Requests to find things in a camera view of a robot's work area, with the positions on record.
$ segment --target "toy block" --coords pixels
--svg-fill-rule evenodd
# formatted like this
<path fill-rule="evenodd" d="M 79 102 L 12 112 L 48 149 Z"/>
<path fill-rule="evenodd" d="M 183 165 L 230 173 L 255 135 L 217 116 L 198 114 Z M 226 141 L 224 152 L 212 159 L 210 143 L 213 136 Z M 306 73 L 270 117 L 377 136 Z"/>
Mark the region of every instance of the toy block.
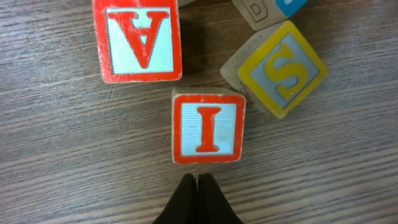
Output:
<path fill-rule="evenodd" d="M 235 162 L 242 153 L 246 100 L 223 88 L 172 92 L 174 162 Z"/>
<path fill-rule="evenodd" d="M 327 69 L 290 21 L 254 34 L 221 68 L 260 111 L 281 119 L 326 77 Z"/>
<path fill-rule="evenodd" d="M 192 2 L 194 2 L 194 1 L 196 1 L 196 0 L 178 0 L 178 6 L 179 6 L 179 7 L 182 7 L 182 6 L 184 6 L 184 5 L 187 5 L 187 4 L 192 3 Z"/>
<path fill-rule="evenodd" d="M 307 0 L 233 0 L 254 30 L 262 30 L 295 14 Z"/>
<path fill-rule="evenodd" d="M 93 14 L 106 83 L 181 78 L 177 0 L 93 0 Z"/>

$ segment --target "alphabet block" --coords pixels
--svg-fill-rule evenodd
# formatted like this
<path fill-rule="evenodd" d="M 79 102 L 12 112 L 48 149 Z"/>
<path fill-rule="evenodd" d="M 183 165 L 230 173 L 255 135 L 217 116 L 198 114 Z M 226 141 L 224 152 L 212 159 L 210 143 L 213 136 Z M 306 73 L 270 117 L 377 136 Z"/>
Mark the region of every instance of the alphabet block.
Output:
<path fill-rule="evenodd" d="M 93 14 L 105 82 L 180 79 L 177 0 L 93 0 Z"/>
<path fill-rule="evenodd" d="M 254 30 L 262 30 L 286 20 L 306 2 L 307 0 L 233 0 Z"/>
<path fill-rule="evenodd" d="M 327 69 L 290 21 L 254 34 L 221 68 L 260 111 L 281 119 L 326 77 Z"/>
<path fill-rule="evenodd" d="M 246 109 L 242 95 L 222 88 L 175 88 L 172 101 L 174 162 L 240 159 Z"/>

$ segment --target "table surface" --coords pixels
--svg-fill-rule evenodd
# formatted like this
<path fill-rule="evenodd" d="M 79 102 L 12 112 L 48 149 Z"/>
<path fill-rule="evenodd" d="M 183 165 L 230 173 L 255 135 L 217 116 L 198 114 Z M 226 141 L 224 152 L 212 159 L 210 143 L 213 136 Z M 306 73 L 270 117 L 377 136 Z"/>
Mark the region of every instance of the table surface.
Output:
<path fill-rule="evenodd" d="M 398 1 L 309 0 L 292 20 L 329 69 L 285 119 L 249 109 L 232 164 L 173 164 L 175 86 L 229 87 L 253 35 L 230 0 L 180 10 L 179 82 L 103 83 L 91 1 L 0 7 L 0 223 L 151 223 L 210 172 L 244 223 L 397 223 Z"/>

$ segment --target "white block face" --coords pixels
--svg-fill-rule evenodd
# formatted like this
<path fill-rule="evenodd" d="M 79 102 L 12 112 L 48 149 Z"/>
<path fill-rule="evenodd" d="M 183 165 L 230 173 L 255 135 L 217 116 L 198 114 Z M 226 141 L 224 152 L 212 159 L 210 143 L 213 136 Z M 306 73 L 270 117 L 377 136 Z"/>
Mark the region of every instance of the white block face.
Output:
<path fill-rule="evenodd" d="M 170 8 L 168 7 L 147 7 L 147 8 L 117 8 L 107 9 L 106 14 L 112 12 L 135 12 L 138 14 L 137 19 L 132 19 L 135 28 L 149 28 L 152 19 L 147 17 L 147 12 L 163 11 L 169 16 L 162 19 L 157 36 L 155 38 L 152 55 L 149 59 L 147 68 L 142 68 L 130 47 L 126 36 L 123 34 L 119 24 L 114 19 L 106 16 L 106 22 L 109 35 L 109 48 L 111 54 L 111 65 L 114 74 L 130 74 L 130 73 L 156 73 L 156 72 L 172 72 L 173 51 L 172 51 L 172 33 L 170 21 Z M 146 44 L 146 36 L 140 36 L 142 46 Z"/>
<path fill-rule="evenodd" d="M 197 152 L 202 142 L 201 107 L 219 107 L 214 115 L 213 144 L 217 152 Z M 232 155 L 236 122 L 236 104 L 233 103 L 182 103 L 181 110 L 181 155 L 182 156 L 220 156 Z"/>
<path fill-rule="evenodd" d="M 271 55 L 280 49 L 281 44 L 286 44 L 289 49 L 293 52 L 293 58 L 291 60 L 283 57 L 279 57 L 274 62 L 274 68 L 278 69 L 284 65 L 292 62 L 297 62 L 305 67 L 307 70 L 307 80 L 305 81 L 305 87 L 319 74 L 318 67 L 311 61 L 308 55 L 303 51 L 301 46 L 296 42 L 292 35 L 287 34 L 277 46 L 275 46 L 272 51 L 259 63 L 259 65 L 250 73 L 250 76 L 261 86 L 261 88 L 281 107 L 286 108 L 286 106 L 293 101 L 293 99 L 300 93 L 298 91 L 296 94 L 292 95 L 290 99 L 286 100 L 278 91 L 277 87 L 279 85 L 285 86 L 286 88 L 291 88 L 295 86 L 298 82 L 298 78 L 292 74 L 291 77 L 285 78 L 280 82 L 272 82 L 268 79 L 265 66 Z"/>

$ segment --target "yellow block border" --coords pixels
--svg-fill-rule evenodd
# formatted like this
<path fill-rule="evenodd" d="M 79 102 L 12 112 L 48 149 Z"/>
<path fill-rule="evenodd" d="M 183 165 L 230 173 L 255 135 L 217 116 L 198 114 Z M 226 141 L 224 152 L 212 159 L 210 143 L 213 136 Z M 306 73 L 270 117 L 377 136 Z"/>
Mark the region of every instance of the yellow block border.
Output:
<path fill-rule="evenodd" d="M 303 51 L 308 55 L 310 60 L 319 69 L 319 74 L 310 83 L 308 83 L 306 87 L 301 89 L 300 93 L 286 106 L 285 109 L 283 109 L 261 88 L 260 85 L 257 84 L 253 78 L 250 77 L 250 72 L 288 33 L 292 35 L 299 46 L 301 46 Z M 304 98 L 327 76 L 327 73 L 328 70 L 326 66 L 293 22 L 286 21 L 245 61 L 239 69 L 239 78 L 274 116 L 281 119 L 286 116 L 291 109 L 304 100 Z"/>

